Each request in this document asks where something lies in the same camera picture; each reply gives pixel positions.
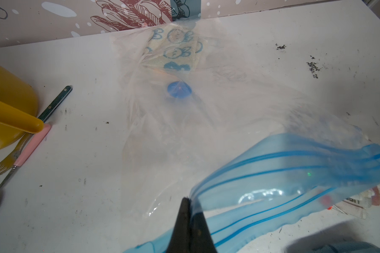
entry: ziploc bag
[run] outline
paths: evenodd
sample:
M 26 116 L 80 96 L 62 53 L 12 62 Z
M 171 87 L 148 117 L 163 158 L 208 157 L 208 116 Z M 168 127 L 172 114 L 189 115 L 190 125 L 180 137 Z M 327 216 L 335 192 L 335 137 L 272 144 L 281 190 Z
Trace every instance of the ziploc bag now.
M 380 146 L 251 69 L 217 19 L 116 35 L 113 44 L 130 130 L 121 185 L 127 253 L 166 250 L 183 196 L 192 214 L 205 212 L 217 251 L 234 253 L 380 183 Z

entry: dark blue object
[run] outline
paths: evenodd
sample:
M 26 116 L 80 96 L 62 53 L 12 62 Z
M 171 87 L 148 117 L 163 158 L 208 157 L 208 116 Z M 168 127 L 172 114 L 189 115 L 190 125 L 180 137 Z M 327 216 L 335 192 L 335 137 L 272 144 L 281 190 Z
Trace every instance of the dark blue object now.
M 177 81 L 169 84 L 167 92 L 174 98 L 186 98 L 192 93 L 192 89 L 185 82 Z

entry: patterned wallpaper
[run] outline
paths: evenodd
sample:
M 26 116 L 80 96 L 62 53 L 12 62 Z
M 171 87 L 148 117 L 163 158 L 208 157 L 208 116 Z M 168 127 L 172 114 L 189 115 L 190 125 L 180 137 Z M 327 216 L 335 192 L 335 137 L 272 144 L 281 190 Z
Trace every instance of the patterned wallpaper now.
M 0 0 L 0 47 L 318 0 Z

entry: blue zipper line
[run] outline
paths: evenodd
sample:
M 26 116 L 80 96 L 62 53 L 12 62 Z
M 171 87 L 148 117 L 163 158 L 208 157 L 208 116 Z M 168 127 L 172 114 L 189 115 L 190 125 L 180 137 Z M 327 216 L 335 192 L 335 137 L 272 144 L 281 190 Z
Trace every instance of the blue zipper line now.
M 294 210 L 297 210 L 297 209 L 299 209 L 300 207 L 303 207 L 303 206 L 309 204 L 310 202 L 312 202 L 312 201 L 318 199 L 319 197 L 321 197 L 321 196 L 323 196 L 323 195 L 326 195 L 327 193 L 333 191 L 334 189 L 336 189 L 336 188 L 329 188 L 328 190 L 325 190 L 325 191 L 321 192 L 320 194 L 318 194 L 318 195 L 312 197 L 311 199 L 309 199 L 309 200 L 307 200 L 307 201 L 305 201 L 305 202 L 303 202 L 303 203 L 301 203 L 301 204 L 299 204 L 299 205 L 297 205 L 297 206 L 295 206 L 295 207 L 293 207 L 293 208 L 291 208 L 291 209 L 289 209 L 289 210 L 287 210 L 287 211 L 284 211 L 284 212 L 281 212 L 281 213 L 279 213 L 279 214 L 277 214 L 277 215 L 273 215 L 273 216 L 270 216 L 270 217 L 268 217 L 268 218 L 265 218 L 265 219 L 262 219 L 262 220 L 259 220 L 259 221 L 255 221 L 255 222 L 253 222 L 253 223 L 251 223 L 251 224 L 248 224 L 248 225 L 246 225 L 246 226 L 244 226 L 244 227 L 238 229 L 237 231 L 235 231 L 235 232 L 232 233 L 231 235 L 227 236 L 226 238 L 224 238 L 224 239 L 220 240 L 219 242 L 215 243 L 214 246 L 215 246 L 215 247 L 218 247 L 218 246 L 220 246 L 220 245 L 226 243 L 227 241 L 231 240 L 232 238 L 234 238 L 236 235 L 238 235 L 238 234 L 241 233 L 242 231 L 244 231 L 244 230 L 246 230 L 246 229 L 248 229 L 248 228 L 250 228 L 250 227 L 252 227 L 252 226 L 254 226 L 254 225 L 257 225 L 257 224 L 259 224 L 259 223 L 262 223 L 262 222 L 265 222 L 265 221 L 269 221 L 269 220 L 271 220 L 271 219 L 274 219 L 274 218 L 277 218 L 277 217 L 281 217 L 281 216 L 283 216 L 283 215 L 285 215 L 285 214 L 287 214 L 287 213 L 293 212 Z
M 211 233 L 211 235 L 216 234 L 216 233 L 218 233 L 218 232 L 220 232 L 220 231 L 222 231 L 222 230 L 224 230 L 224 229 L 226 229 L 226 228 L 228 228 L 228 227 L 234 225 L 235 223 L 238 223 L 238 222 L 240 222 L 240 221 L 242 221 L 242 220 L 244 220 L 244 219 L 247 219 L 247 218 L 249 218 L 249 217 L 252 217 L 252 216 L 254 216 L 254 215 L 258 215 L 258 214 L 261 214 L 261 213 L 264 213 L 264 212 L 267 212 L 267 211 L 270 211 L 270 210 L 276 209 L 276 208 L 278 208 L 278 207 L 284 206 L 284 205 L 286 205 L 286 204 L 288 204 L 288 203 L 290 203 L 290 202 L 292 202 L 292 201 L 298 199 L 299 197 L 301 197 L 301 196 L 303 196 L 303 195 L 304 195 L 304 194 L 299 195 L 299 196 L 295 197 L 294 199 L 289 200 L 289 201 L 287 201 L 286 203 L 283 203 L 283 204 L 281 204 L 281 205 L 279 205 L 279 206 L 275 206 L 275 207 L 272 207 L 272 208 L 270 208 L 270 209 L 268 209 L 268 210 L 264 210 L 264 211 L 262 211 L 262 212 L 254 213 L 254 214 L 251 214 L 251 215 L 249 215 L 249 216 L 246 216 L 246 217 L 244 217 L 244 218 L 242 218 L 242 219 L 239 219 L 239 220 L 235 221 L 234 223 L 232 223 L 232 224 L 230 224 L 230 225 L 228 225 L 228 226 L 226 226 L 226 227 L 223 227 L 223 228 L 221 228 L 220 230 L 217 230 L 217 231 Z
M 318 154 L 318 152 L 310 152 L 310 151 L 285 151 L 285 152 L 279 152 L 279 153 L 273 153 L 273 154 L 268 154 L 268 155 L 261 155 L 261 156 L 257 156 L 257 157 L 253 157 L 253 158 L 249 158 L 249 159 L 246 159 L 246 160 L 243 160 L 243 161 L 240 161 L 236 164 L 233 164 L 233 165 L 230 165 L 228 166 L 227 168 L 223 168 L 224 171 L 220 171 L 220 174 L 224 174 L 230 170 L 233 170 L 233 169 L 236 169 L 238 167 L 241 167 L 241 166 L 244 166 L 244 165 L 247 165 L 247 164 L 250 164 L 250 163 L 253 163 L 253 162 L 257 162 L 257 161 L 262 161 L 262 160 L 266 160 L 266 159 L 272 159 L 272 158 L 278 158 L 278 157 L 288 157 L 288 156 L 307 156 L 307 155 L 316 155 L 316 156 L 328 156 L 328 155 L 322 155 L 321 153 Z M 367 162 L 367 161 L 371 161 L 371 160 L 376 160 L 376 159 L 380 159 L 380 154 L 377 154 L 377 155 L 374 155 L 373 157 L 369 157 L 369 158 L 363 158 L 363 159 L 359 159 L 357 160 L 358 163 L 363 163 L 363 162 Z M 281 172 L 281 171 L 285 171 L 285 170 L 292 170 L 292 169 L 298 169 L 298 168 L 324 168 L 325 166 L 303 166 L 303 167 L 291 167 L 291 168 L 286 168 L 286 169 L 278 169 L 278 170 L 269 170 L 269 171 L 265 171 L 265 172 L 259 172 L 259 173 L 255 173 L 255 174 L 251 174 L 251 176 L 255 176 L 255 175 L 262 175 L 262 174 L 268 174 L 268 173 L 272 173 L 272 172 Z M 236 179 L 242 179 L 244 177 L 248 177 L 249 175 L 245 175 L 245 176 L 242 176 L 242 177 L 239 177 L 239 178 L 236 178 Z M 229 180 L 226 180 L 226 181 L 223 181 L 221 183 L 217 183 L 215 185 L 212 185 L 204 190 L 202 190 L 200 193 L 197 193 L 197 191 L 203 187 L 203 185 L 205 185 L 208 181 L 212 180 L 213 178 L 206 178 L 206 181 L 204 184 L 202 185 L 199 185 L 197 187 L 197 189 L 194 191 L 194 194 L 192 195 L 192 199 L 193 199 L 193 196 L 194 195 L 201 195 L 202 193 L 206 192 L 206 190 L 209 190 L 215 186 L 218 186 L 218 185 L 221 185 L 223 183 L 227 183 L 227 182 L 231 182 L 233 181 L 233 179 L 229 179 Z
M 322 149 L 325 149 L 325 150 L 328 150 L 330 152 L 334 152 L 334 153 L 339 153 L 339 154 L 348 154 L 348 155 L 359 155 L 358 153 L 362 153 L 362 152 L 365 152 L 364 149 L 373 145 L 373 144 L 370 144 L 370 145 L 366 145 L 364 147 L 362 147 L 361 149 L 356 149 L 356 150 L 346 150 L 346 149 L 337 149 L 337 148 L 333 148 L 333 147 L 329 147 L 327 145 L 324 145 L 324 144 L 320 144 L 320 143 L 317 143 L 315 141 L 312 141 L 312 140 L 307 140 L 307 139 L 304 139 L 302 137 L 299 137 L 297 135 L 294 135 L 294 134 L 277 134 L 277 135 L 274 135 L 274 136 L 279 136 L 279 135 L 287 135 L 287 139 L 291 139 L 291 144 L 294 144 L 294 142 L 296 141 L 295 139 L 297 138 L 298 142 L 299 142 L 299 145 L 301 144 L 307 144 L 309 146 L 313 146 L 313 147 L 318 147 L 318 148 L 322 148 Z M 270 136 L 270 137 L 267 137 L 265 139 L 263 139 L 262 141 L 260 141 L 259 143 L 261 142 L 264 142 L 264 141 L 268 141 L 268 139 L 273 139 L 272 138 L 273 136 Z M 276 158 L 276 157 L 269 157 L 269 158 L 264 158 L 264 156 L 270 156 L 270 155 L 276 155 L 276 154 L 283 154 L 283 153 L 290 153 L 289 155 L 283 155 L 283 156 L 292 156 L 294 151 L 285 151 L 285 152 L 279 152 L 279 153 L 272 153 L 272 154 L 268 154 L 268 155 L 262 155 L 262 156 L 258 156 L 258 157 L 263 157 L 263 159 L 270 159 L 270 158 Z M 298 152 L 306 152 L 306 154 L 309 154 L 309 151 L 298 151 Z M 225 168 L 225 166 L 223 167 L 223 171 L 222 170 L 219 170 L 219 171 L 216 171 L 215 173 L 209 175 L 207 178 L 205 178 L 205 180 L 203 180 L 203 182 L 205 181 L 209 181 L 215 177 L 218 177 L 219 175 L 231 170 L 231 169 L 234 169 L 232 168 L 233 165 L 230 165 L 228 166 L 227 168 Z M 194 190 L 194 193 L 197 192 L 203 184 L 203 182 L 201 182 L 198 187 Z
M 243 176 L 239 176 L 239 177 L 235 177 L 235 178 L 231 178 L 231 179 L 227 179 L 225 181 L 222 181 L 222 182 L 219 182 L 219 183 L 216 183 L 215 185 L 211 185 L 207 188 L 205 188 L 204 190 L 200 191 L 198 194 L 197 194 L 197 197 L 202 195 L 203 193 L 205 193 L 206 191 L 214 188 L 214 187 L 217 187 L 219 185 L 223 185 L 223 184 L 226 184 L 226 183 L 229 183 L 229 182 L 232 182 L 232 181 L 236 181 L 236 180 L 239 180 L 239 179 L 244 179 L 244 178 L 248 178 L 248 177 L 252 177 L 252 176 L 259 176 L 259 175 L 264 175 L 264 174 L 271 174 L 271 173 L 276 173 L 276 172 L 283 172 L 283 171 L 289 171 L 289 170 L 297 170 L 297 169 L 321 169 L 321 168 L 329 168 L 329 166 L 324 166 L 324 165 L 316 165 L 316 166 L 298 166 L 298 167 L 290 167 L 290 168 L 283 168 L 283 169 L 277 169 L 277 170 L 268 170 L 268 171 L 263 171 L 263 172 L 258 172 L 258 173 L 253 173 L 253 174 L 248 174 L 248 175 L 243 175 Z

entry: dirty table surface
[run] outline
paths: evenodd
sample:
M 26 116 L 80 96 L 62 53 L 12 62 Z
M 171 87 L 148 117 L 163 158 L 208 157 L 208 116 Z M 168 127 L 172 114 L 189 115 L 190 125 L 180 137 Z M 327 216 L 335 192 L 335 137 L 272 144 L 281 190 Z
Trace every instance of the dirty table surface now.
M 311 96 L 380 144 L 380 20 L 361 0 L 222 17 L 253 68 Z M 0 252 L 122 252 L 122 148 L 127 138 L 110 34 L 0 48 L 0 65 L 29 83 L 41 111 L 74 90 L 53 127 L 5 187 Z M 15 145 L 0 150 L 0 161 Z M 298 252 L 341 240 L 380 246 L 380 206 L 366 220 L 314 213 L 241 252 Z

